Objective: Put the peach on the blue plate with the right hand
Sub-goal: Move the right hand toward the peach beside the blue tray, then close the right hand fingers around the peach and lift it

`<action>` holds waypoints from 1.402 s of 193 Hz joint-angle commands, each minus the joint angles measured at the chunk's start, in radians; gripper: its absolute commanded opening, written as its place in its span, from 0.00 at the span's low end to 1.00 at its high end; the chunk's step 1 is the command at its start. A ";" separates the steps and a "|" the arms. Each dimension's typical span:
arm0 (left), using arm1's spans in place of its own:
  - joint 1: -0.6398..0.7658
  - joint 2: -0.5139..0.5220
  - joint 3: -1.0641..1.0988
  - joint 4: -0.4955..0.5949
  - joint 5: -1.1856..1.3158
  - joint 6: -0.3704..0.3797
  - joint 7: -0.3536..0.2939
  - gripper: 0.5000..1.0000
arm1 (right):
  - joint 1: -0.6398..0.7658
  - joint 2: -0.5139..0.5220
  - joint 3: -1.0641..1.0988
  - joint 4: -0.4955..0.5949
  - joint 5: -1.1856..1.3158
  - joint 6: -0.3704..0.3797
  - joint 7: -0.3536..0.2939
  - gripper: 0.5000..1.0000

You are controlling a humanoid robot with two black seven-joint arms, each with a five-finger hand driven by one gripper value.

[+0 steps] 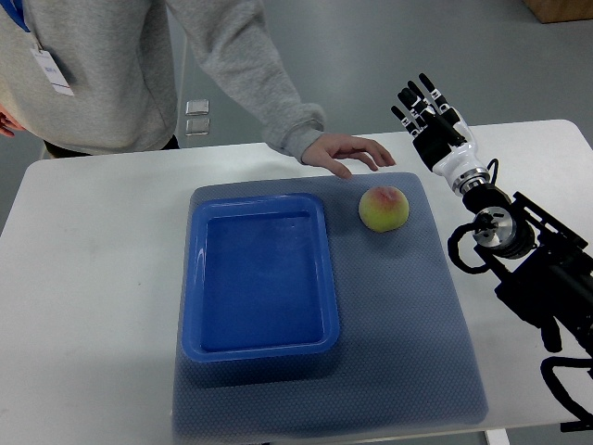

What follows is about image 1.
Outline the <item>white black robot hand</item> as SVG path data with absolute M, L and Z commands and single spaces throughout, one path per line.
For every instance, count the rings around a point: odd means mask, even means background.
M 468 192 L 489 183 L 490 173 L 477 157 L 477 143 L 469 127 L 426 74 L 420 73 L 418 78 L 422 91 L 408 81 L 409 89 L 397 94 L 413 120 L 397 106 L 392 106 L 391 112 L 413 137 L 423 164 L 445 178 L 453 192 Z

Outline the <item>person's left hand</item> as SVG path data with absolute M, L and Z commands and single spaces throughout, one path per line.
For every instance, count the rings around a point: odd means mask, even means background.
M 352 172 L 342 163 L 343 159 L 359 161 L 372 172 L 396 165 L 388 150 L 375 140 L 338 133 L 321 135 L 305 149 L 300 161 L 323 168 L 338 178 L 349 179 Z

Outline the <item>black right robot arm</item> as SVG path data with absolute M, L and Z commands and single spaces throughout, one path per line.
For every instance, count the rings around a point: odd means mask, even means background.
M 561 351 L 565 327 L 591 352 L 587 242 L 525 195 L 508 196 L 497 187 L 498 161 L 478 159 L 469 126 L 425 74 L 397 97 L 401 105 L 391 110 L 423 164 L 447 181 L 474 216 L 449 237 L 450 260 L 469 274 L 493 273 L 497 297 L 539 329 L 548 351 Z

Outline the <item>person's right hand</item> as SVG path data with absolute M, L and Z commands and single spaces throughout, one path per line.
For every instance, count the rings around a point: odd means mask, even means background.
M 14 137 L 18 132 L 24 132 L 26 128 L 20 124 L 6 107 L 0 105 L 0 132 L 5 137 Z

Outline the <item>grey sweatshirt sleeve forearm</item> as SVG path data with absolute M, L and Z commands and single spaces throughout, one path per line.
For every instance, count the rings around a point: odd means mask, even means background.
M 301 162 L 324 130 L 321 106 L 304 103 L 271 40 L 260 1 L 169 1 L 202 71 L 262 124 L 263 141 Z

